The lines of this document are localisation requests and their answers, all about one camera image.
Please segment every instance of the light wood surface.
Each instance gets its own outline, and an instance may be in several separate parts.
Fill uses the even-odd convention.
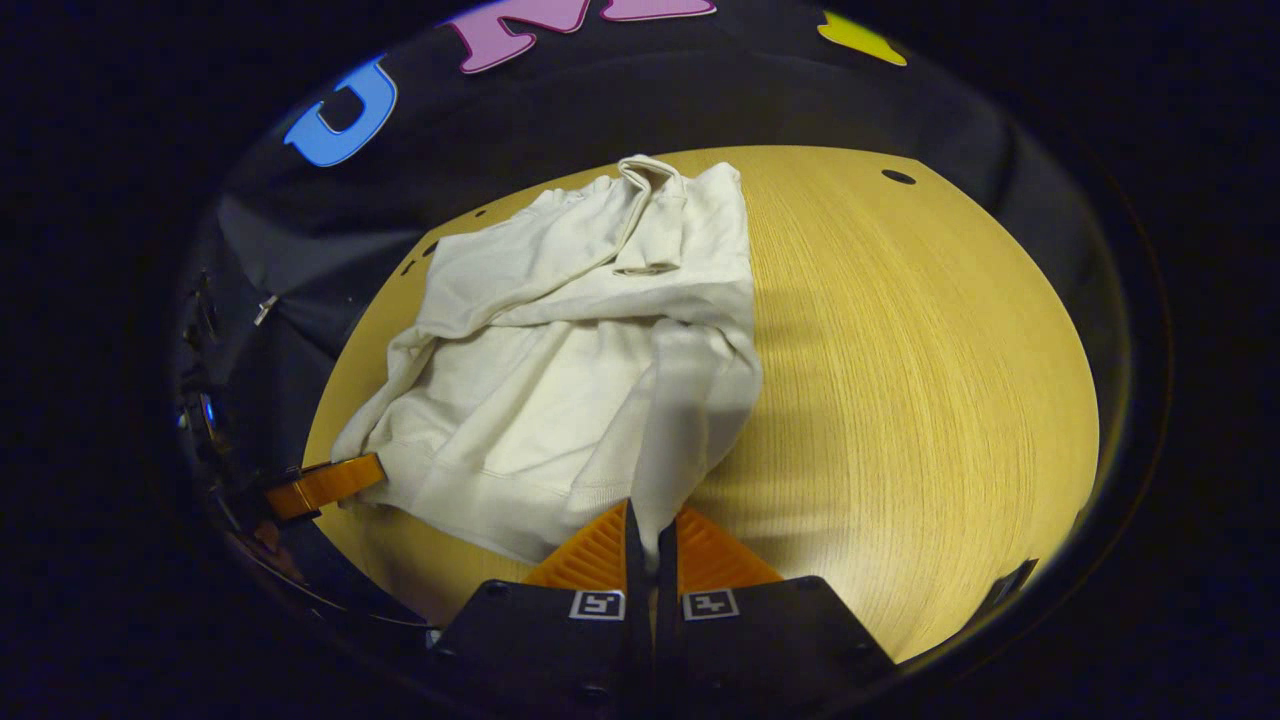
[[[764,365],[751,420],[691,506],[782,575],[824,577],[897,661],[959,630],[1024,560],[1048,565],[1093,487],[1097,401],[1066,311],[1000,224],[902,158],[751,146],[660,159],[685,176],[721,160],[741,170]],[[387,343],[422,299],[426,247],[600,174],[616,170],[558,178],[428,233],[348,341],[303,462],[329,460],[385,382]],[[329,506],[316,523],[433,621],[481,580],[530,570],[389,507]]]

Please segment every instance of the wood grain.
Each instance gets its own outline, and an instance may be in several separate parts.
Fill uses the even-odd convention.
[[[1023,560],[1048,565],[1093,487],[1098,410],[1066,311],[1000,224],[902,158],[751,146],[660,159],[686,176],[741,170],[764,365],[751,420],[690,503],[785,577],[823,575],[897,661],[960,629]],[[421,302],[424,250],[600,174],[616,173],[553,179],[428,233],[348,341],[303,462],[326,461],[385,382],[387,343]],[[329,506],[317,525],[433,621],[481,580],[530,570],[389,507]]]

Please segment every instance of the screw hole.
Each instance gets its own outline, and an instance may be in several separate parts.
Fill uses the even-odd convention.
[[[897,181],[902,184],[915,184],[915,178],[906,173],[900,173],[897,170],[881,170],[881,173],[888,179]]]

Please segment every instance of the metal clip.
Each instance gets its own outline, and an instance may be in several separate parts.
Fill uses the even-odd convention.
[[[257,318],[253,318],[255,328],[262,324],[262,320],[266,318],[266,314],[271,311],[271,307],[275,307],[275,301],[278,301],[279,299],[280,296],[273,295],[271,297],[268,297],[266,301],[257,304]]]

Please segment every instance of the wooden table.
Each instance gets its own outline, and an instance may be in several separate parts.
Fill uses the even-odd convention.
[[[685,176],[721,160],[741,170],[764,365],[751,420],[690,503],[785,577],[824,577],[897,661],[959,630],[1024,560],[1041,571],[1093,487],[1098,409],[1071,322],[1021,247],[915,160],[796,146],[660,159]],[[616,170],[557,178],[429,232],[352,333],[305,462],[328,460],[385,382],[387,343],[422,299],[425,249],[600,174]],[[433,621],[481,580],[530,570],[390,507],[329,506],[316,524]]]

